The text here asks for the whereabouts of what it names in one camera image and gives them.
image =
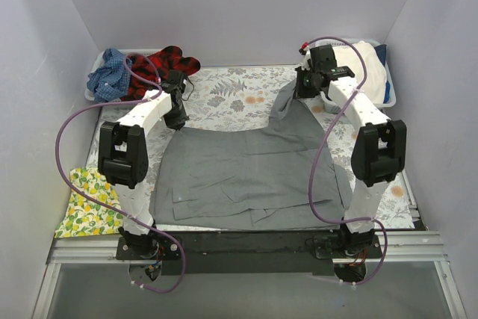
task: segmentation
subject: gray wall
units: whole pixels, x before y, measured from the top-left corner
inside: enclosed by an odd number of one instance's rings
[[[409,127],[406,169],[438,229],[469,318],[478,318],[478,0],[408,0],[387,39]]]
[[[0,4],[0,317],[29,318],[68,202],[55,137],[67,114],[85,106],[98,49],[71,0]],[[84,164],[95,120],[85,114],[67,130],[66,169]]]
[[[205,65],[292,64],[319,35],[384,40],[406,0],[73,0],[100,49],[176,44]]]

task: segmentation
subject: gray garment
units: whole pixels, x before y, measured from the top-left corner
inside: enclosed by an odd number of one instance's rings
[[[324,132],[310,110],[292,99],[294,86],[281,89],[265,128],[177,131],[152,196],[156,223],[245,230],[327,226],[311,213],[307,193]],[[325,148],[314,178],[317,210],[340,218],[351,196],[346,172]]]

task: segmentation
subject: laundry basket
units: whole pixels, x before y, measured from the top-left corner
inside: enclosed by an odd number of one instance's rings
[[[156,54],[157,52],[160,52],[162,49],[119,49],[119,52],[122,52],[123,54],[128,54],[130,52],[136,52],[138,54],[142,54],[145,56],[150,56],[153,54]],[[98,69],[100,66],[102,66],[105,62],[103,61],[103,53],[100,52],[98,57],[95,60],[95,63],[93,64],[93,67],[91,68],[91,72],[95,72],[96,69]],[[95,101],[95,95],[89,91],[87,88],[84,90],[84,97],[87,98],[87,100],[90,101]]]
[[[380,43],[375,40],[367,40],[367,39],[345,39],[345,40],[352,44],[358,43],[359,41],[365,41],[366,43],[371,44],[373,47],[380,45]],[[340,41],[336,41],[336,40],[318,40],[315,42],[315,44],[312,47],[328,45],[328,44],[332,46],[344,45]],[[388,70],[388,65],[386,62],[385,62],[385,71],[387,72],[387,81],[390,84],[390,96],[388,98],[388,102],[386,102],[385,104],[374,104],[377,108],[391,108],[393,105],[395,105],[395,102],[397,102],[397,98],[395,97],[394,84],[391,82],[390,70]],[[330,114],[337,114],[341,110],[341,108],[338,107],[337,104],[335,104],[335,102],[327,99],[325,93],[321,92],[320,97],[323,100],[326,112]]]

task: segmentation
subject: white cloth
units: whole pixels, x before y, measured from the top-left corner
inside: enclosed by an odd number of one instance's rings
[[[376,56],[375,49],[371,44],[360,41],[353,45],[364,58],[367,67],[367,80],[361,89],[371,102],[383,104],[387,83],[387,72],[384,66]],[[357,54],[349,46],[334,46],[334,53],[337,66],[348,66],[356,74],[356,81],[359,84],[364,78],[364,70]]]

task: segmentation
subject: lemon print cloth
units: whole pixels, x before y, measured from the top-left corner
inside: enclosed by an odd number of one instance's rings
[[[120,208],[116,192],[96,167],[75,168],[69,173],[74,186],[94,199]],[[72,191],[65,218],[55,230],[55,238],[82,237],[118,233],[122,226],[122,215],[88,201]]]

